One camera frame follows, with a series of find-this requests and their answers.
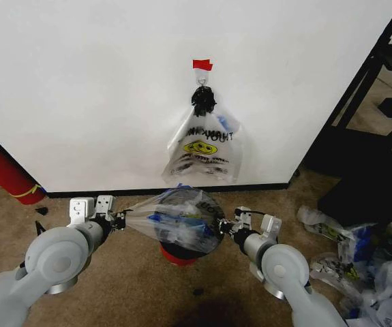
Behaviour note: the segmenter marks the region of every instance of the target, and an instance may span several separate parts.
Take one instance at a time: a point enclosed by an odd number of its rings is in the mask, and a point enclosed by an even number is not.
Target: red base
[[[176,264],[177,266],[187,266],[189,264],[193,264],[196,259],[180,259],[180,258],[176,258],[174,255],[169,254],[169,252],[167,252],[166,250],[164,250],[164,248],[162,247],[162,245],[160,245],[160,249],[162,252],[162,255],[172,264]]]

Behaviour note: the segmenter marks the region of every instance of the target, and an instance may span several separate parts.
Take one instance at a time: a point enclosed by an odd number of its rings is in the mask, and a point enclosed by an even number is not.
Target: black cable
[[[241,210],[241,209],[238,209],[238,208],[235,209],[235,215],[236,216],[241,215],[241,213],[256,213],[257,215],[262,215],[262,216],[266,215],[266,213],[262,213],[260,211],[255,211],[255,210]]]

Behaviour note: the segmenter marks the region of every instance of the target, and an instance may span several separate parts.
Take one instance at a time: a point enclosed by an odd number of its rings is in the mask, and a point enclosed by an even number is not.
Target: red cylinder
[[[181,259],[181,258],[175,257],[173,254],[170,254],[169,252],[167,252],[165,250],[165,248],[162,247],[162,245],[160,245],[160,247],[161,247],[162,255],[169,262],[171,262],[172,264],[176,264],[177,266],[187,266],[189,264],[193,264],[197,260],[197,258],[195,258],[195,259]]]
[[[0,186],[23,204],[34,204],[46,194],[12,158],[0,151]]]

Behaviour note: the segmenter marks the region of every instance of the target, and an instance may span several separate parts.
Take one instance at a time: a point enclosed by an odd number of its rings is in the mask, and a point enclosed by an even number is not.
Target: yellow smiley face
[[[203,141],[195,141],[188,143],[183,147],[183,150],[190,153],[200,153],[202,155],[213,155],[218,151],[215,146],[207,144]]]

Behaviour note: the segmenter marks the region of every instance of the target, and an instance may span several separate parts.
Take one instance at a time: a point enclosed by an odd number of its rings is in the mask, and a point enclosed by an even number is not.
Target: pile of plastic bags
[[[304,206],[297,215],[306,230],[338,243],[338,254],[312,260],[310,275],[345,296],[340,306],[349,326],[392,327],[392,223],[343,228]]]

